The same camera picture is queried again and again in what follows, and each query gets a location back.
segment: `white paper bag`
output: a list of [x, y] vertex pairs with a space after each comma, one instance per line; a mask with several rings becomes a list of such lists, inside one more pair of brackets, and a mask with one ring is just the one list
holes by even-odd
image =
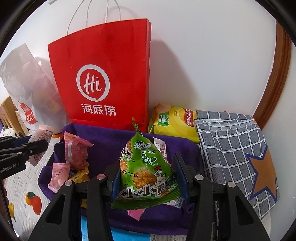
[[55, 81], [42, 69], [26, 44], [9, 53], [0, 65], [0, 77], [29, 129], [39, 125], [61, 132], [66, 125], [64, 109]]

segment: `silver screw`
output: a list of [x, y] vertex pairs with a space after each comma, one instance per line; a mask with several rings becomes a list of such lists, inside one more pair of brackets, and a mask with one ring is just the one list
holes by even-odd
[[197, 174], [195, 175], [195, 179], [201, 181], [203, 180], [203, 175]]
[[105, 174], [99, 174], [97, 176], [97, 179], [99, 179], [99, 180], [104, 180], [105, 178], [106, 178]]
[[234, 182], [229, 182], [229, 183], [228, 183], [228, 186], [231, 187], [231, 188], [235, 188], [236, 185], [235, 185]]
[[73, 183], [73, 182], [72, 182], [71, 180], [65, 181], [65, 186], [67, 186], [67, 187], [68, 187], [68, 186], [71, 186], [72, 183]]

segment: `yellow chip bag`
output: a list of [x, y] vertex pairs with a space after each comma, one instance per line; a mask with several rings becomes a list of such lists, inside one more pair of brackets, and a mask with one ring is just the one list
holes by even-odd
[[152, 113], [148, 132], [160, 135], [184, 137], [199, 143], [193, 120], [197, 119], [193, 110], [158, 104]]
[[[84, 170], [77, 172], [69, 180], [72, 180], [75, 183], [83, 183], [83, 182], [89, 181], [89, 170], [88, 170], [88, 168], [85, 168]], [[86, 200], [85, 199], [82, 199], [81, 207], [86, 208]]]

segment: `wooden chair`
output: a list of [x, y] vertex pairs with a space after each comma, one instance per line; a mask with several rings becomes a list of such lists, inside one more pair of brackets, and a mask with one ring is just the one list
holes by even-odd
[[3, 125], [12, 128], [15, 131], [15, 134], [20, 137], [24, 136], [25, 134], [15, 114], [16, 111], [17, 109], [14, 106], [11, 97], [9, 96], [0, 106], [0, 119]]

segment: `gray checkered cloth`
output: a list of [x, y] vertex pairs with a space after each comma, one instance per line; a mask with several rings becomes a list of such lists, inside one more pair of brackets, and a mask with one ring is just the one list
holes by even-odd
[[256, 173], [245, 153], [262, 157], [266, 141], [259, 126], [249, 115], [196, 110], [194, 120], [206, 177], [214, 183], [235, 182], [260, 218], [275, 205], [265, 190], [250, 198]]

